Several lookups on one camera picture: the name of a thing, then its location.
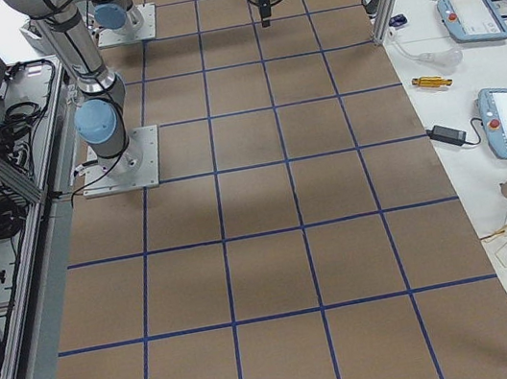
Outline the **upper teach pendant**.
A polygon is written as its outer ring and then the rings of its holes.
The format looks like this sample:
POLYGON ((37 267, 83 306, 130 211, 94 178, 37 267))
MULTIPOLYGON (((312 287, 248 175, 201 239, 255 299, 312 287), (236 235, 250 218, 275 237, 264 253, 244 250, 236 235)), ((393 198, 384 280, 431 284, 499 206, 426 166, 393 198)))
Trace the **upper teach pendant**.
POLYGON ((507 39, 507 25, 492 0, 437 0, 436 9, 456 42, 507 39))

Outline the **black power adapter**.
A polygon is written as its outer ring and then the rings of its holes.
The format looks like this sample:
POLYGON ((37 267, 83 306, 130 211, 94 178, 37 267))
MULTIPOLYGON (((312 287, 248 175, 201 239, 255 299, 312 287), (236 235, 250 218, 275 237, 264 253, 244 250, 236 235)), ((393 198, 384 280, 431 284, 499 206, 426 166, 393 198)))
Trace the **black power adapter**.
POLYGON ((463 146, 466 143, 466 132, 454 128, 434 125, 433 128, 426 130, 429 139, 441 143, 455 146, 463 146))

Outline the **gold metal cylinder tool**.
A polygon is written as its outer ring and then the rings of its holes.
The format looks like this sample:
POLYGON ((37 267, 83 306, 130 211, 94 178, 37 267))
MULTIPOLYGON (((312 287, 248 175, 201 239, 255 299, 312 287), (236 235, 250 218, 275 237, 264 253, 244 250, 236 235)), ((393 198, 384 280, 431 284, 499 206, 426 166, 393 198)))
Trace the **gold metal cylinder tool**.
POLYGON ((432 88, 441 88, 441 87, 449 87, 449 86, 453 85, 453 82, 452 82, 452 79, 446 79, 446 78, 439 77, 439 76, 436 76, 436 77, 424 76, 424 77, 414 78, 411 81, 411 84, 413 84, 414 86, 417 86, 417 87, 422 87, 422 88, 426 88, 426 87, 427 88, 431 88, 431 87, 432 88))

